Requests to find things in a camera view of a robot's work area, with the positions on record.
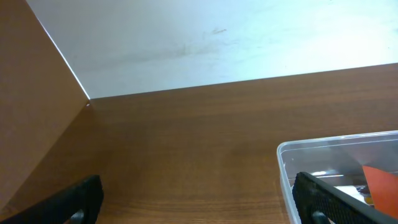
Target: wooden table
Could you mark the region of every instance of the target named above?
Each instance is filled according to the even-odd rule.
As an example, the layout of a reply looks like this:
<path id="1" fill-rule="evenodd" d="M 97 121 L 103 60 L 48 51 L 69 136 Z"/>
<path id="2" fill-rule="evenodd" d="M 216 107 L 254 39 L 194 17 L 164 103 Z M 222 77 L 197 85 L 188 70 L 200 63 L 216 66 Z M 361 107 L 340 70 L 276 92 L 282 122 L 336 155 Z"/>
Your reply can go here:
<path id="1" fill-rule="evenodd" d="M 280 143 L 397 120 L 398 64 L 95 99 L 3 213 L 99 174 L 98 223 L 288 223 Z"/>

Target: orange object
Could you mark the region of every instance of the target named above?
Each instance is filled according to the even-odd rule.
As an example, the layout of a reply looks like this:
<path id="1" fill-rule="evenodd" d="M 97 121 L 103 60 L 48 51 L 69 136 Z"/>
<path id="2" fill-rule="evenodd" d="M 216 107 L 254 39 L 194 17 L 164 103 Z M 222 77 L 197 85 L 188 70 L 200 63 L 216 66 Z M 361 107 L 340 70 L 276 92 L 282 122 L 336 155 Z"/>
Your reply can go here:
<path id="1" fill-rule="evenodd" d="M 374 208 L 398 219 L 398 177 L 382 170 L 362 166 Z"/>

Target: brown wooden panel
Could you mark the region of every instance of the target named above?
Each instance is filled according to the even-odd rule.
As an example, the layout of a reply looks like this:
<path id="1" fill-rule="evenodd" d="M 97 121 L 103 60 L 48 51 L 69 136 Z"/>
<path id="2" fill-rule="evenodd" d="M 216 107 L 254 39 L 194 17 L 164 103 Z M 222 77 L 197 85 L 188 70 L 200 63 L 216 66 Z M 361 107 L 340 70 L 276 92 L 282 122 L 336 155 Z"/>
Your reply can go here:
<path id="1" fill-rule="evenodd" d="M 100 174 L 98 223 L 287 223 L 284 141 L 398 129 L 398 64 L 90 101 L 9 203 Z"/>
<path id="2" fill-rule="evenodd" d="M 25 1 L 0 1 L 0 208 L 87 102 Z"/>

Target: clear plastic container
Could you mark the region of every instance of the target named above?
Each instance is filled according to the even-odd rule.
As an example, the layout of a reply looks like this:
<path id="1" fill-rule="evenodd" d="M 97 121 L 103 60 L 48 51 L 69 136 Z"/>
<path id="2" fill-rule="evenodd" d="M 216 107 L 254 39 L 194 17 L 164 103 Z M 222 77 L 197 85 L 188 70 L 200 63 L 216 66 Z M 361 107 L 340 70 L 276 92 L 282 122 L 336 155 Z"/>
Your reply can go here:
<path id="1" fill-rule="evenodd" d="M 366 185 L 362 165 L 398 174 L 398 131 L 284 142 L 277 149 L 280 186 L 291 223 L 301 223 L 292 195 L 296 174 L 333 186 Z"/>

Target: wall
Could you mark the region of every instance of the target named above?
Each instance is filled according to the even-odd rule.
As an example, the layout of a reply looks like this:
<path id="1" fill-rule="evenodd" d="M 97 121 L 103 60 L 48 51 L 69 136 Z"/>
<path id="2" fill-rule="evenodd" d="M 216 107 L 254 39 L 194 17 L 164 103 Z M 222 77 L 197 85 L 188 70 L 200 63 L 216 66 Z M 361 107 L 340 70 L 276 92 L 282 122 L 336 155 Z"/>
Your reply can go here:
<path id="1" fill-rule="evenodd" d="M 0 208 L 87 97 L 22 0 L 0 1 Z"/>
<path id="2" fill-rule="evenodd" d="M 28 0 L 91 98 L 398 62 L 395 0 Z"/>

